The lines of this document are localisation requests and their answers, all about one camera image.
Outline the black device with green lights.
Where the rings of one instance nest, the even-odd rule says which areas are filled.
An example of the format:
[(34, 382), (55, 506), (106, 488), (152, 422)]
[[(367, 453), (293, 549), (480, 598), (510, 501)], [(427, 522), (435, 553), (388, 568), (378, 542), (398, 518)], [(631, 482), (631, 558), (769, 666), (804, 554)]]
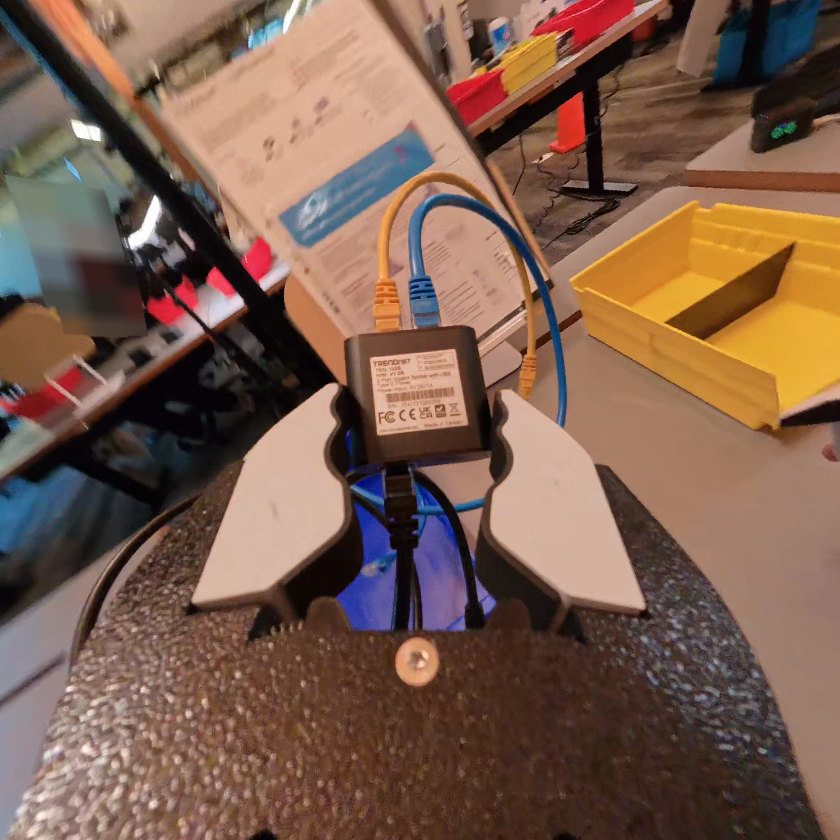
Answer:
[(813, 93), (779, 98), (757, 91), (751, 107), (750, 150), (763, 154), (808, 136), (818, 101), (819, 96)]

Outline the blue plastic bin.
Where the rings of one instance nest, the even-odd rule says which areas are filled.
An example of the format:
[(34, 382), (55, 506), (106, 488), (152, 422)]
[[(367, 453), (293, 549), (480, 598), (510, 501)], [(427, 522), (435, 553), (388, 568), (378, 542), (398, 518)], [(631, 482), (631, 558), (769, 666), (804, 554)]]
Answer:
[[(481, 510), (469, 508), (482, 501), (490, 487), (489, 459), (421, 468), (454, 505), (465, 532), (469, 554), (475, 554)], [(393, 627), (396, 554), (376, 502), (384, 497), (381, 474), (359, 479), (353, 501), (363, 539), (363, 565), (353, 582), (339, 595), (350, 624), (363, 631), (389, 631)], [(416, 489), (418, 545), (414, 550), (421, 587), (422, 625), (427, 631), (463, 630), (468, 601), (466, 582), (455, 533), (430, 492)]]

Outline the long red plastic bin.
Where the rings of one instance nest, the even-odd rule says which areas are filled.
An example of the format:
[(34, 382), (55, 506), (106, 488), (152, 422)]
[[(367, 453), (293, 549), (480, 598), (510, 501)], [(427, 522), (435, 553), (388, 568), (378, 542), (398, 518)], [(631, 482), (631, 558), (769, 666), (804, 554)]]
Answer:
[(635, 1), (579, 1), (547, 17), (531, 37), (573, 30), (573, 44), (585, 46), (633, 15)]

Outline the black network splitter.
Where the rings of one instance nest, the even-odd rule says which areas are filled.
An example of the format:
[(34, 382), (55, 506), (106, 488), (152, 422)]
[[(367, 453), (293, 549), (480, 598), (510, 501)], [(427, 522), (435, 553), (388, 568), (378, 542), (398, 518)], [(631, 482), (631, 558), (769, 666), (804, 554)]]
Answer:
[(490, 406), (471, 327), (358, 334), (343, 351), (367, 466), (432, 466), (489, 452)]

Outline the orange traffic cone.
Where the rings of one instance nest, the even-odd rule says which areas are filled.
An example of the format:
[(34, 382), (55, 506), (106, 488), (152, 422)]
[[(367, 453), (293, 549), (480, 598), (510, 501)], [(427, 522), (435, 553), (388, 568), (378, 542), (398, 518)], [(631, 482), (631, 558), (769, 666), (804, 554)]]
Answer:
[(555, 139), (549, 144), (551, 152), (567, 154), (585, 143), (585, 113), (581, 93), (577, 93), (558, 107), (556, 123)]

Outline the stack of yellow bins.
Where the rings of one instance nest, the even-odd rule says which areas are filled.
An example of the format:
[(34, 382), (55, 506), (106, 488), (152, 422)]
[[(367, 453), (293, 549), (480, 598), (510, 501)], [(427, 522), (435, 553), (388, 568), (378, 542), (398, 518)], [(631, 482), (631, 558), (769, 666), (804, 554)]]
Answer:
[(558, 34), (549, 32), (509, 48), (500, 58), (500, 80), (506, 97), (526, 87), (558, 62)]

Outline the grey desk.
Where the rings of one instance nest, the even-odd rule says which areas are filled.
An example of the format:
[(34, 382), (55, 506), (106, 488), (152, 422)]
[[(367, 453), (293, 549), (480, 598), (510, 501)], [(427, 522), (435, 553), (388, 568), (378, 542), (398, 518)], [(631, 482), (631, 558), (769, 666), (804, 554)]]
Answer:
[[(839, 214), (838, 193), (666, 188), (551, 269), (559, 315), (575, 308), (572, 277), (692, 201)], [(563, 332), (567, 428), (728, 605), (769, 679), (824, 831), (838, 838), (838, 464), (821, 455), (826, 433), (750, 430), (594, 341), (580, 322)], [(71, 625), (105, 563), (2, 630), (2, 695), (13, 693), (2, 708), (2, 837), (67, 682)]]

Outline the black metal frame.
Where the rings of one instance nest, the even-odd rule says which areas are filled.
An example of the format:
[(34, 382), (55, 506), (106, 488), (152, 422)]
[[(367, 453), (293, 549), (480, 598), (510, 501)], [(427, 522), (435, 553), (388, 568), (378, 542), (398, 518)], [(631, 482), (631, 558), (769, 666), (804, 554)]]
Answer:
[(60, 43), (29, 2), (2, 1), (2, 23), (46, 70), (63, 95), (99, 126), (141, 181), (161, 199), (199, 253), (242, 298), (256, 337), (287, 364), (302, 385), (314, 390), (335, 382), (308, 342), (286, 316), (282, 295), (269, 296), (242, 266), (227, 240), (200, 212), (116, 108)]

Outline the yellow plastic bin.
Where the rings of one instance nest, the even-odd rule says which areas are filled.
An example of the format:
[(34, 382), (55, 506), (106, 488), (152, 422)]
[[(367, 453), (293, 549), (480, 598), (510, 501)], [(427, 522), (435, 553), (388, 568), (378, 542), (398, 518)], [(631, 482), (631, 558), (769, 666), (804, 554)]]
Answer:
[[(751, 429), (831, 423), (838, 217), (687, 203), (571, 280), (589, 334)], [(775, 296), (699, 340), (665, 323), (790, 242)]]

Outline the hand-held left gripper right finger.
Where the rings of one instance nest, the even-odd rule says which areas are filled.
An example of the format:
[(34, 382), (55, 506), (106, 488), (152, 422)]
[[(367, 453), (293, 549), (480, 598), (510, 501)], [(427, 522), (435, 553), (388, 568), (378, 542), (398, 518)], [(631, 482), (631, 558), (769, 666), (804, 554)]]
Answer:
[(519, 602), (542, 632), (559, 631), (575, 608), (646, 613), (592, 458), (512, 390), (493, 399), (489, 469), (476, 576), (499, 605)]

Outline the black bin divider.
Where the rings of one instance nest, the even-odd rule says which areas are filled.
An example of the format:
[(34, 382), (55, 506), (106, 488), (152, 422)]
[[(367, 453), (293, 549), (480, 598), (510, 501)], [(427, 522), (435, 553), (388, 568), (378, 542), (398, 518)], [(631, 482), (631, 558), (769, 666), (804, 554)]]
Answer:
[(699, 340), (714, 336), (775, 296), (795, 248), (796, 242), (792, 241), (762, 258), (665, 324)]

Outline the background wooden table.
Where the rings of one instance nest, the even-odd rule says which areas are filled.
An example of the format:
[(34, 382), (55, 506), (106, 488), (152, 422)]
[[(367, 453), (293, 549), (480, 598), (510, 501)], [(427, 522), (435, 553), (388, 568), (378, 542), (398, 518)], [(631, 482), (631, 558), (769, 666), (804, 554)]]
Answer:
[(506, 97), (467, 130), (483, 155), (496, 152), (524, 131), (556, 111), (577, 94), (582, 95), (585, 129), (584, 181), (568, 181), (561, 192), (577, 198), (610, 200), (633, 194), (637, 186), (605, 181), (599, 83), (622, 68), (633, 53), (635, 28), (661, 15), (666, 1), (635, 6), (630, 15), (607, 29), (589, 45), (562, 58), (550, 70)]

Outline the wood-edged side table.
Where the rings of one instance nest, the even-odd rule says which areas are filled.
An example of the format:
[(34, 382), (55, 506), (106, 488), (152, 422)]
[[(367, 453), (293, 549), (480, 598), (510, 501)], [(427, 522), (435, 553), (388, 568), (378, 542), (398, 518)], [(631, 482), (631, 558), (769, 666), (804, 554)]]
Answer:
[(815, 122), (802, 139), (751, 150), (752, 124), (731, 132), (688, 163), (685, 186), (797, 193), (839, 193), (839, 117)]

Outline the white stand base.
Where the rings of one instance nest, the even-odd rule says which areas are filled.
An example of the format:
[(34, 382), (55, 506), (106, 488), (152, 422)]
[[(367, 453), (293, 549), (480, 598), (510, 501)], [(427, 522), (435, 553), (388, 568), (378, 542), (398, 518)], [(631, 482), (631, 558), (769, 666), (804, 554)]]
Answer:
[(522, 352), (507, 340), (479, 342), (479, 357), (486, 389), (519, 372)]

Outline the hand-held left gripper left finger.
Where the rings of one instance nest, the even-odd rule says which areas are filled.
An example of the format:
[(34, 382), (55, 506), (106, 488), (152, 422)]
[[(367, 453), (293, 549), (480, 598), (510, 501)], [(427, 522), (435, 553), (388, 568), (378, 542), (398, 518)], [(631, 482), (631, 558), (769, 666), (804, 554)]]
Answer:
[(247, 453), (192, 594), (198, 611), (271, 608), (282, 621), (336, 598), (364, 546), (345, 473), (349, 395), (328, 384)]

